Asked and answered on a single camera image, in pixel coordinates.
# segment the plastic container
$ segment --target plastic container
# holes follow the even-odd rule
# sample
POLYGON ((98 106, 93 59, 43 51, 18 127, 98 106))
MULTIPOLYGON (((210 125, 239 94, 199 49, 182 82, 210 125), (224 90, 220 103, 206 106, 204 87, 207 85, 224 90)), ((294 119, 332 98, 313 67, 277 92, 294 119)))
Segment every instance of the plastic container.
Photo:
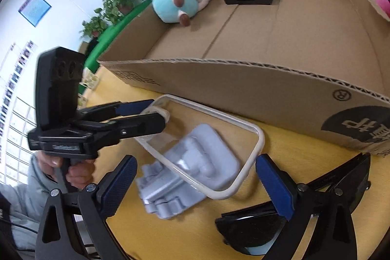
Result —
POLYGON ((264 133, 255 124, 180 97, 163 95, 142 113, 152 112, 164 116, 165 130, 160 134, 135 139, 185 182, 214 200, 224 200, 238 191, 264 146, 264 133), (200 124, 208 124, 218 133, 241 167, 236 178, 221 190, 204 185, 163 155, 200 124), (240 135, 240 142, 235 142, 237 134, 240 135))

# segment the metal screw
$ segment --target metal screw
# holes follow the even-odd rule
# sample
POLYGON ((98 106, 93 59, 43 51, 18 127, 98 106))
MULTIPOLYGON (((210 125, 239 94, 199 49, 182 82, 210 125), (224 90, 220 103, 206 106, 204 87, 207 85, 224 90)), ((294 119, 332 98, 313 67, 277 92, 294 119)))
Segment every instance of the metal screw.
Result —
POLYGON ((340 189, 340 188, 338 188, 338 187, 335 188, 335 194, 336 194, 336 195, 341 196, 342 193, 343 193, 343 192, 342 192, 342 189, 340 189))
POLYGON ((305 183, 298 183, 297 188, 299 191, 305 192, 305 191, 307 191, 309 186, 307 186, 305 183))
POLYGON ((54 197, 60 194, 60 191, 58 189, 54 189, 50 192, 50 196, 54 197))
POLYGON ((87 192, 93 192, 94 190, 96 190, 96 184, 94 183, 88 184, 85 189, 87 190, 87 192))

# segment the black handle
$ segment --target black handle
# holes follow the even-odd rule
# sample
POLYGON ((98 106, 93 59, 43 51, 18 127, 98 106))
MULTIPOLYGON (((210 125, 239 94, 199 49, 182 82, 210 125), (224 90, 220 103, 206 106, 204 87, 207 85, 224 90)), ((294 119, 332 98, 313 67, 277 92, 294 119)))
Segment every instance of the black handle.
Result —
POLYGON ((55 168, 55 177, 57 178, 58 187, 62 193, 74 193, 78 191, 77 187, 72 186, 67 180, 66 175, 71 165, 77 164, 79 161, 63 158, 62 166, 55 168))

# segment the green cloth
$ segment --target green cloth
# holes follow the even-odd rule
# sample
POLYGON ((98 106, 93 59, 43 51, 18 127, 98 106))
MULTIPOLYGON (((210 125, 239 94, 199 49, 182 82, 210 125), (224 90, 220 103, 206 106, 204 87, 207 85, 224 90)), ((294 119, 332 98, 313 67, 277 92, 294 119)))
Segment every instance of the green cloth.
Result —
MULTIPOLYGON (((97 39, 98 44, 93 48, 87 60, 85 60, 84 67, 89 68, 92 73, 96 73, 99 68, 98 59, 100 55, 106 51, 110 46, 111 42, 120 34, 120 32, 127 26, 127 24, 132 21, 136 16, 138 16, 147 6, 151 4, 151 0, 145 0, 138 6, 136 6, 131 12, 129 12, 118 24, 115 26, 108 27, 97 39)), ((80 94, 84 93, 85 87, 82 85, 78 86, 78 92, 80 94)))

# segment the brown hoof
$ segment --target brown hoof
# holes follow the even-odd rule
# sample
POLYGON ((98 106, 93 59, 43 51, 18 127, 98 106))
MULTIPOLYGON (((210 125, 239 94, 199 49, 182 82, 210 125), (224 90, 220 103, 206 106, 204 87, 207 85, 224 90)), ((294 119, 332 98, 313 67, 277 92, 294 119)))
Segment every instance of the brown hoof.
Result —
POLYGON ((190 16, 188 16, 186 13, 180 15, 179 22, 183 27, 188 27, 191 24, 190 16))
POLYGON ((173 0, 173 3, 175 4, 176 7, 183 7, 184 5, 184 0, 173 0))

